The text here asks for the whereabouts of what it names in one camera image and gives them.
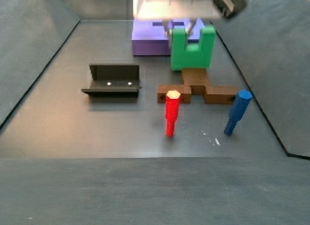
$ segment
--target purple block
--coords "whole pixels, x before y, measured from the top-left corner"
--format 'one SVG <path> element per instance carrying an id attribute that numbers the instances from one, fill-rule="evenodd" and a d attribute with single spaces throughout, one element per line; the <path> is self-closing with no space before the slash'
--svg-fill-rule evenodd
<path id="1" fill-rule="evenodd" d="M 189 19 L 175 19 L 174 27 L 186 27 Z M 190 43 L 197 43 L 201 38 L 201 29 L 205 26 L 201 19 L 189 37 Z M 132 54 L 134 55 L 170 55 L 169 39 L 165 36 L 162 20 L 139 21 L 134 20 L 132 28 Z"/>

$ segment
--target green block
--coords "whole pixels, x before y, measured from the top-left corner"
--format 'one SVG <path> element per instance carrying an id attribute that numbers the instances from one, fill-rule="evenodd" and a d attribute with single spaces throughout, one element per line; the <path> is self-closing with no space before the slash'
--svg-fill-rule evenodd
<path id="1" fill-rule="evenodd" d="M 185 28 L 173 31 L 171 69 L 181 71 L 183 68 L 209 68 L 214 50 L 215 29 L 211 25 L 201 29 L 198 44 L 187 43 Z"/>

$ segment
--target red peg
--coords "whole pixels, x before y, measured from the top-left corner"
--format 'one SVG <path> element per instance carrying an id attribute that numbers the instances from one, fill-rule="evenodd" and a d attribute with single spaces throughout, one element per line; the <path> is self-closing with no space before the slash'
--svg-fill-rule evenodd
<path id="1" fill-rule="evenodd" d="M 167 120 L 166 135 L 169 137 L 174 136 L 175 133 L 175 121 L 179 112 L 179 97 L 181 93 L 178 91 L 169 91 L 166 94 L 166 114 L 165 118 Z"/>

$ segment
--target gray wall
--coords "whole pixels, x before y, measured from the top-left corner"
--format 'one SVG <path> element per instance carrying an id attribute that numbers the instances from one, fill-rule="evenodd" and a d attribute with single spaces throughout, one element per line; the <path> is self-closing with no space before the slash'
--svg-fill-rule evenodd
<path id="1" fill-rule="evenodd" d="M 287 152 L 310 156 L 310 3 L 249 3 L 214 25 Z"/>
<path id="2" fill-rule="evenodd" d="M 78 22 L 59 0 L 0 0 L 0 125 Z"/>
<path id="3" fill-rule="evenodd" d="M 62 0 L 82 19 L 132 19 L 132 0 Z"/>

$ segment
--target brown block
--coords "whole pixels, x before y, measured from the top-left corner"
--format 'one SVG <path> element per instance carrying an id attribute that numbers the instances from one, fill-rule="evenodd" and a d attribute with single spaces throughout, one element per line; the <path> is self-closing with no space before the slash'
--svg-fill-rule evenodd
<path id="1" fill-rule="evenodd" d="M 182 79 L 186 85 L 209 85 L 209 75 L 206 69 L 182 69 Z"/>
<path id="2" fill-rule="evenodd" d="M 166 94 L 169 91 L 178 91 L 181 93 L 181 103 L 190 103 L 190 86 L 183 84 L 161 84 L 158 88 L 158 103 L 166 102 Z"/>
<path id="3" fill-rule="evenodd" d="M 207 87 L 207 92 L 203 96 L 206 104 L 233 104 L 239 89 L 230 86 L 214 86 Z"/>

